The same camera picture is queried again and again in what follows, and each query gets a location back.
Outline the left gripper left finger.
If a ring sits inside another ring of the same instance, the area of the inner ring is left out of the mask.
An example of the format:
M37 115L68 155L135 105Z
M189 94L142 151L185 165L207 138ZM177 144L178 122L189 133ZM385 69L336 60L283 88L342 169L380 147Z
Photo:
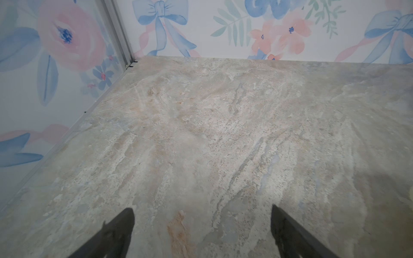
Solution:
M124 258L127 256L134 228L135 216L127 207L85 244L70 255L71 258Z

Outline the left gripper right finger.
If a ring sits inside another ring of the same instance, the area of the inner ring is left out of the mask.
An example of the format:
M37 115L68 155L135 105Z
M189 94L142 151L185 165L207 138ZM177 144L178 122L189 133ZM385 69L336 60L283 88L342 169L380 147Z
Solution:
M282 258L338 258L275 204L271 212L271 233Z

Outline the yellow plastic bag orange print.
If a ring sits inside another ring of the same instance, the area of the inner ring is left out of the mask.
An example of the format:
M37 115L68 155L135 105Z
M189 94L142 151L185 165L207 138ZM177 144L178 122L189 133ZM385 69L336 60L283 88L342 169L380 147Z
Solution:
M413 186L410 187L410 189L409 189L409 198L410 198L411 202L413 203Z

